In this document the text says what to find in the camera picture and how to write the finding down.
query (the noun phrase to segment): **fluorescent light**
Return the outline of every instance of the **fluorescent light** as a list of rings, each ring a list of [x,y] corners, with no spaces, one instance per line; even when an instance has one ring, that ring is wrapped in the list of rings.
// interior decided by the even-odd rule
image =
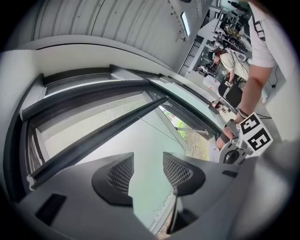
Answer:
[[[189,27],[188,27],[188,20],[187,20],[187,16],[185,12],[182,12],[182,14],[180,15],[182,21],[183,21],[183,26],[184,29],[186,30],[187,36],[189,36],[190,31],[189,31]]]

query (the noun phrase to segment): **woman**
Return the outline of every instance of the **woman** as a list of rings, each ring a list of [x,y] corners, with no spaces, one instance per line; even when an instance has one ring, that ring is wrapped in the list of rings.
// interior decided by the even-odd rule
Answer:
[[[211,56],[214,63],[221,62],[230,72],[229,82],[233,81],[235,74],[245,80],[248,80],[250,65],[246,62],[240,62],[234,52],[216,49],[209,56]]]

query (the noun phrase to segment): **window glass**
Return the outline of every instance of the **window glass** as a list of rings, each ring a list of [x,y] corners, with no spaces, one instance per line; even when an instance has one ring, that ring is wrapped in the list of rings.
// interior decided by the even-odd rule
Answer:
[[[39,136],[30,139],[33,170],[97,128],[147,103],[142,94],[114,101],[103,99],[72,109],[34,128],[32,136],[36,132]],[[44,154],[38,154],[40,149],[44,150]]]
[[[177,86],[173,83],[165,83],[161,84],[162,87],[168,89],[172,93],[176,94],[178,97],[182,98],[183,100],[190,103],[193,107],[198,109],[202,112],[207,118],[209,118],[213,123],[215,123],[220,129],[223,128],[222,124],[218,120],[217,116],[209,110],[208,105],[205,104],[203,101],[199,100],[191,93],[187,92],[186,90],[182,89],[180,86]]]
[[[186,151],[185,155],[188,157],[209,161],[209,143],[203,137],[203,135],[194,131],[189,131],[189,129],[192,130],[192,128],[188,124],[186,124],[178,117],[174,116],[162,106],[160,106],[159,108],[167,116],[174,127],[185,129],[184,131],[177,130],[180,136],[188,145],[188,150]]]
[[[162,116],[165,118],[159,108],[148,113],[78,163],[133,152],[135,173],[129,195],[133,198],[134,213],[150,230],[174,203],[172,187],[163,172],[163,152],[186,152],[173,134],[174,127],[170,128]]]

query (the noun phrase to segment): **metal bar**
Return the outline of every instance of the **metal bar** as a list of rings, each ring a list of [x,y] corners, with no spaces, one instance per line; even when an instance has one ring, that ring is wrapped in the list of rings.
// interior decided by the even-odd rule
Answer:
[[[75,143],[71,144],[63,151],[56,154],[48,162],[38,168],[29,176],[29,182],[35,183],[32,188],[36,188],[59,171],[72,166],[89,155],[92,151],[116,136],[118,133],[134,124],[146,114],[166,102],[169,97],[162,97],[156,101],[141,106],[125,115],[105,124],[102,127],[87,134]]]
[[[22,129],[20,132],[20,144],[19,144],[19,164],[20,173],[22,178],[22,185],[24,187],[25,193],[29,193],[30,189],[28,187],[28,182],[26,180],[27,176],[31,174],[30,170],[30,157],[29,157],[29,122],[25,121],[22,124]]]
[[[195,54],[197,53],[197,51],[198,51],[198,49],[200,47],[200,46],[197,46],[197,44],[199,44],[199,42],[197,41],[198,39],[200,39],[200,38],[198,38],[198,37],[195,38],[195,41],[194,41],[194,43],[193,43],[190,51],[188,52],[188,55],[185,58],[182,67],[179,70],[178,74],[181,75],[181,76],[185,75],[185,73],[187,72],[189,66],[191,65],[191,63],[193,61],[193,59],[195,58]]]
[[[6,133],[4,152],[3,152],[3,174],[9,198],[12,202],[20,201],[26,194],[23,186],[21,172],[26,172],[24,165],[20,164],[19,147],[20,135],[23,122],[20,117],[21,107],[30,94],[31,89],[39,81],[40,75],[31,83],[24,95],[20,99]]]
[[[221,10],[221,12],[219,13],[219,16],[218,16],[218,21],[217,21],[216,27],[215,27],[215,29],[214,29],[214,31],[213,31],[213,32],[215,32],[215,31],[216,31],[216,29],[217,29],[217,27],[218,27],[218,24],[219,24],[219,22],[220,22],[220,19],[221,19],[222,11],[223,11],[223,9],[222,9],[222,10]]]
[[[175,102],[179,105],[181,105],[183,108],[185,108],[189,113],[194,115],[198,118],[197,121],[201,122],[201,125],[207,129],[212,135],[219,136],[221,135],[222,131],[221,129],[208,117],[206,117],[202,112],[200,112],[198,109],[196,109],[194,106],[192,106],[187,101],[183,100],[182,98],[178,97],[176,94],[172,93],[171,91],[165,89],[164,87],[156,84],[155,82],[149,81],[149,86],[153,89],[159,91],[162,95],[167,95],[170,97],[170,100],[172,102]]]
[[[49,75],[44,78],[43,83],[44,85],[47,85],[62,79],[78,77],[83,75],[101,74],[101,73],[110,74],[111,70],[108,67],[87,67],[87,68],[73,69],[73,70],[68,70],[60,73],[55,73],[53,75]]]
[[[138,95],[139,92],[147,90],[147,87],[147,85],[121,87],[116,89],[97,91],[95,93],[87,93],[76,98],[68,99],[66,101],[63,101],[59,105],[55,105],[51,108],[41,111],[36,117],[32,119],[31,123],[35,128],[39,128],[45,123],[49,125],[51,124],[51,122],[53,123],[53,119],[57,118],[59,115],[66,115],[73,109],[87,104],[96,103],[104,99],[112,100],[113,98],[114,100],[112,101],[115,101],[119,99],[119,96],[121,95],[124,96],[124,98],[127,98],[125,95],[127,95],[128,97],[132,96],[131,94],[133,94],[133,96]]]
[[[206,135],[209,134],[207,130],[201,131],[201,130],[197,130],[197,129],[189,129],[189,128],[182,128],[182,127],[175,127],[175,128],[178,131],[195,132],[195,133],[206,134]]]
[[[67,89],[70,87],[75,87],[85,83],[94,83],[101,82],[106,80],[118,80],[115,77],[112,77],[110,73],[100,73],[100,74],[89,74],[89,75],[80,75],[74,76],[66,79],[61,79],[59,81],[50,83],[46,85],[47,92],[45,93],[46,97],[48,95],[53,94],[57,91]]]
[[[128,71],[131,71],[133,73],[139,74],[139,75],[145,75],[145,76],[151,76],[151,77],[160,77],[160,74],[156,74],[156,73],[150,73],[150,72],[145,72],[145,71],[141,71],[141,70],[135,70],[135,69],[127,69]]]
[[[57,93],[50,97],[44,98],[31,106],[27,107],[21,112],[23,121],[37,116],[42,111],[61,104],[71,98],[76,98],[86,94],[93,94],[99,91],[113,90],[120,87],[135,87],[147,85],[148,81],[117,81],[117,82],[101,82],[91,85],[82,86],[79,88],[69,89],[64,92]]]
[[[123,69],[116,65],[109,65],[109,68],[111,69],[112,75],[126,81],[136,81],[136,80],[144,80],[139,75],[131,72],[130,70]]]
[[[178,84],[180,87],[184,88],[186,91],[189,91],[193,95],[195,95],[197,98],[199,98],[201,101],[203,101],[205,104],[211,105],[211,102],[207,100],[205,97],[201,96],[199,93],[194,91],[193,89],[189,88],[187,85],[184,85],[182,83]]]
[[[147,94],[150,96],[150,98],[152,98],[153,100],[156,100],[158,98],[157,95],[159,95],[161,93],[157,92],[155,89],[150,89],[149,91],[147,91]],[[205,126],[205,124],[203,123],[203,121],[201,121],[201,119],[199,119],[194,114],[192,114],[191,112],[186,110],[181,105],[175,103],[171,99],[169,99],[169,101],[164,103],[162,105],[162,107],[164,109],[168,110],[174,116],[178,117],[183,122],[185,122],[192,129],[197,129],[197,130],[201,130],[201,131],[208,130],[209,135],[203,136],[206,140],[209,140],[210,138],[212,138],[213,136],[216,135],[214,132],[211,131],[210,128],[207,128]]]
[[[40,141],[40,142],[39,142],[39,140],[38,140],[38,135],[37,135],[37,132],[36,132],[36,129],[33,129],[33,130],[32,130],[32,137],[33,137],[33,140],[34,140],[34,145],[36,146],[36,149],[37,149],[38,157],[41,159],[42,164],[44,164],[45,161],[49,160],[48,153],[47,153],[47,152],[42,153],[42,150],[41,150],[41,148],[40,148],[40,142],[41,142],[41,143],[44,143],[44,141]]]

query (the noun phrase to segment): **forearm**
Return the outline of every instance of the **forearm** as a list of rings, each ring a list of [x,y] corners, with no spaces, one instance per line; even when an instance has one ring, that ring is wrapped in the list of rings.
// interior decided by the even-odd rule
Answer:
[[[242,100],[240,103],[240,109],[250,115],[254,112],[257,103],[262,95],[263,85],[255,78],[249,78],[246,85],[243,88]],[[243,121],[243,118],[237,114],[235,120],[236,123]]]
[[[234,79],[234,71],[230,72],[229,82],[231,83]]]

